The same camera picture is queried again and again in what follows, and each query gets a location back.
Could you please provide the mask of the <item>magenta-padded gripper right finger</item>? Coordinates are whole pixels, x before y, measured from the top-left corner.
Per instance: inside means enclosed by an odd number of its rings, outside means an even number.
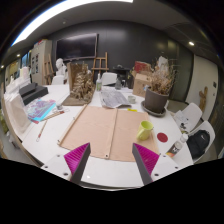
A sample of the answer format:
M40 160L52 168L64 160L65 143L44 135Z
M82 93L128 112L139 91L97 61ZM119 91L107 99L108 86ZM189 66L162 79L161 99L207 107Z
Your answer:
M158 155L137 143L133 144L132 154L137 163L143 185L152 183L179 170L179 165L169 156Z

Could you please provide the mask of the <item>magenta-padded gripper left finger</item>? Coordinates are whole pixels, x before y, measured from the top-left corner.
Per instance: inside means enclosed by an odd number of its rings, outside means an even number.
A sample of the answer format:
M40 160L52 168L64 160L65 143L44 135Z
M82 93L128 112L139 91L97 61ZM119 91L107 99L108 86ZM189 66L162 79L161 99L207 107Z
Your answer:
M81 145L65 155L57 154L42 169L72 183L79 184L91 152L90 144Z

